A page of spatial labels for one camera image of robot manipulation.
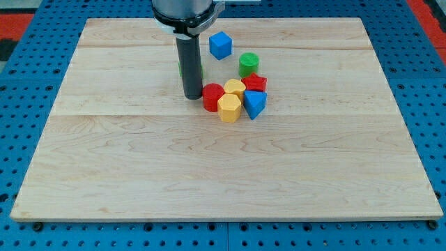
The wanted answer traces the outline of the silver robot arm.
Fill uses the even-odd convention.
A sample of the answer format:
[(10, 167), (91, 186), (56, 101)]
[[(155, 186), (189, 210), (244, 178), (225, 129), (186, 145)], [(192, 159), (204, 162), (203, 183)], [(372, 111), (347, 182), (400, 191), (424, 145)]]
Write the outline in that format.
[(153, 0), (157, 25), (176, 39), (184, 95), (189, 100), (202, 96), (199, 35), (210, 28), (225, 9), (223, 1)]

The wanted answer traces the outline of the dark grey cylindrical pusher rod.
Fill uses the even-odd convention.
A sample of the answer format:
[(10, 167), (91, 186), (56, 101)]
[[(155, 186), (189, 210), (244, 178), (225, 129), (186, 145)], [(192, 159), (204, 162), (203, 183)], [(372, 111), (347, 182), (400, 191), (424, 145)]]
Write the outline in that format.
[(203, 88), (199, 37), (176, 39), (184, 95), (189, 100), (201, 97)]

